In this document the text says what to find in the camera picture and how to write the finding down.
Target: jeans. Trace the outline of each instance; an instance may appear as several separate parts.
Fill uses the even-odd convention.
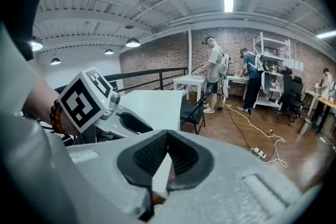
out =
[[[251,78],[247,82],[247,90],[245,94],[244,109],[253,108],[254,103],[257,101],[258,92],[261,86],[261,78]]]

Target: chair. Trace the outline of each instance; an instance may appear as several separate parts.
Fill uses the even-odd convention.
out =
[[[301,101],[301,93],[302,93],[302,80],[299,77],[294,77],[292,80],[291,75],[284,75],[284,93],[281,96],[280,102],[281,106],[281,114],[277,116],[277,119],[281,115],[285,115],[289,120],[289,125],[300,115],[300,108],[303,106],[303,102]]]
[[[180,126],[182,126],[185,122],[193,123],[194,128],[195,128],[195,133],[196,134],[200,133],[202,124],[204,124],[204,127],[205,127],[205,120],[204,120],[204,114],[203,114],[204,108],[202,107],[202,104],[204,103],[205,99],[210,95],[212,88],[213,86],[210,85],[195,105],[192,105],[192,104],[182,104],[181,105]],[[201,121],[201,118],[203,118],[203,120],[201,122],[199,129],[197,130],[196,125],[199,124],[199,122]]]

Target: white wall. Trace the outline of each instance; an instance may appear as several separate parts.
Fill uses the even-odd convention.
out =
[[[59,65],[50,65],[54,57],[60,59]],[[121,73],[119,54],[115,52],[112,55],[105,55],[101,46],[73,47],[42,52],[37,54],[37,64],[44,73],[47,83],[53,89],[69,84],[81,70],[89,67],[96,67],[103,76]],[[118,89],[122,89],[122,80],[118,80],[117,85]]]

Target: white t-shirt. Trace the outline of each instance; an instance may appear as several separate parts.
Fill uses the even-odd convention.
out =
[[[330,85],[332,82],[332,77],[331,75],[327,75],[326,80],[324,81],[322,87],[326,87],[325,89],[321,90],[321,95],[322,97],[328,98],[329,97],[329,89],[330,89]]]
[[[220,47],[218,45],[213,47],[208,62],[214,63],[214,65],[208,69],[208,82],[214,83],[220,80],[219,65],[222,62],[222,58],[223,53]]]

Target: shorts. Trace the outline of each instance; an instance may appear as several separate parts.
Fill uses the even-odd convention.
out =
[[[217,93],[218,91],[218,82],[208,82],[207,86],[209,87],[210,85],[212,85],[212,90],[211,93]]]

